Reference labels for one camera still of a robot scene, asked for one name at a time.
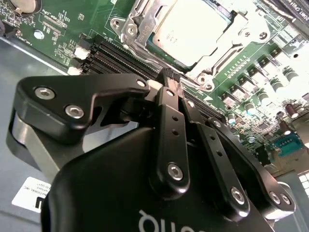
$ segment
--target mounting hole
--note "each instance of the mounting hole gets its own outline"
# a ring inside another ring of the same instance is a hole
[[[264,39],[267,38],[267,36],[268,36],[268,34],[267,34],[266,32],[262,32],[262,33],[259,35],[259,38],[260,38],[260,40],[264,40]]]
[[[205,89],[206,89],[206,90],[212,90],[212,85],[209,85],[209,84],[206,85]]]
[[[118,29],[118,28],[120,27],[120,24],[119,24],[119,22],[118,22],[117,20],[114,20],[114,21],[112,22],[112,26],[113,26],[114,28]]]
[[[136,82],[141,87],[145,87],[146,86],[146,84],[144,82],[140,81],[140,80],[137,80]]]
[[[217,151],[217,154],[218,154],[218,156],[223,156],[223,154],[222,154],[222,152],[221,151]]]
[[[176,135],[176,136],[179,135],[178,131],[176,131],[176,130],[172,130],[172,133],[173,133],[174,135]]]
[[[173,96],[175,95],[175,94],[174,94],[171,90],[169,90],[169,89],[167,89],[166,92],[167,92],[171,97],[173,97]]]

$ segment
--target circuit component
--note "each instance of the circuit component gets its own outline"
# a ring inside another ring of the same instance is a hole
[[[42,0],[8,0],[10,6],[21,16],[38,13],[42,7]]]
[[[246,94],[242,89],[240,89],[239,86],[234,85],[230,88],[230,91],[232,95],[237,98],[239,101],[243,100],[244,98],[248,97],[248,94]]]
[[[280,157],[288,156],[303,147],[301,141],[294,133],[277,140],[274,143],[274,146],[281,150],[281,153],[279,154]]]
[[[235,124],[236,120],[235,120],[235,115],[233,113],[230,113],[227,115],[227,122],[229,124]]]
[[[235,127],[231,127],[231,128],[230,128],[230,131],[234,134],[234,133],[237,132],[237,129],[236,129]]]
[[[243,77],[239,80],[240,86],[248,91],[248,92],[254,92],[255,90],[258,90],[258,88],[253,84],[251,80],[247,77]]]
[[[306,93],[302,98],[306,101],[309,101],[309,93]]]
[[[270,77],[274,77],[280,71],[269,59],[264,59],[260,62],[262,69],[264,69]]]
[[[267,165],[271,164],[271,161],[269,159],[268,153],[266,151],[265,145],[262,145],[258,147],[256,150],[256,156],[257,159],[260,161],[260,163],[265,167]]]
[[[298,85],[301,83],[301,77],[293,70],[289,69],[285,72],[285,77],[291,84]]]
[[[268,128],[268,125],[265,122],[263,122],[262,124],[259,125],[259,128],[265,130]]]
[[[208,24],[209,28],[205,25],[206,28],[200,30],[199,23],[192,23],[189,20],[194,18],[196,22],[202,22],[205,15],[216,22],[216,27]],[[217,40],[230,23],[230,20],[214,11],[207,1],[179,0],[155,33],[153,43],[180,63],[192,66],[202,56],[210,56],[214,52],[217,48]],[[187,46],[192,37],[195,38],[194,43]]]
[[[252,102],[245,104],[245,109],[248,115],[252,116],[257,113],[255,105]]]
[[[280,81],[273,83],[271,86],[274,89],[274,91],[278,94],[283,94],[285,91],[285,87]]]
[[[269,133],[264,134],[263,137],[267,140],[271,140],[273,138],[273,136]]]
[[[290,58],[280,48],[275,49],[271,55],[281,66],[290,62]]]
[[[291,128],[285,121],[280,122],[279,127],[284,135],[288,135],[291,133]]]
[[[260,87],[268,82],[268,79],[257,68],[251,69],[249,75]]]
[[[285,106],[285,111],[288,113],[288,115],[291,118],[296,118],[298,117],[298,112],[295,110],[294,106],[292,104],[287,104]]]
[[[221,99],[223,101],[223,103],[229,107],[229,108],[233,108],[233,106],[236,103],[240,103],[238,100],[236,100],[230,93],[226,92],[221,96]]]
[[[270,103],[271,103],[271,99],[270,97],[267,95],[267,93],[260,93],[258,95],[258,98],[260,100],[260,103],[263,105],[263,106],[268,106]]]

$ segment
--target white label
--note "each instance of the white label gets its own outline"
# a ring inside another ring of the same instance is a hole
[[[50,190],[50,184],[33,177],[28,177],[14,199],[12,204],[40,213],[42,203]]]

